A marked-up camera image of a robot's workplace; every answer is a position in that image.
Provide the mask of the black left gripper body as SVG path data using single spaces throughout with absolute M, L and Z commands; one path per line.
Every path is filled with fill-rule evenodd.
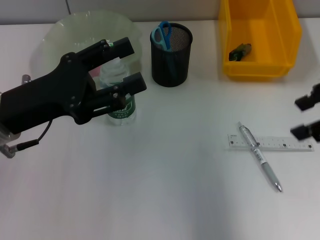
M 85 98 L 96 90 L 89 74 L 96 67 L 95 58 L 64 55 L 52 72 L 1 95 L 1 124 L 18 134 L 61 116 L 78 125 L 88 123 L 93 110 L 85 106 Z

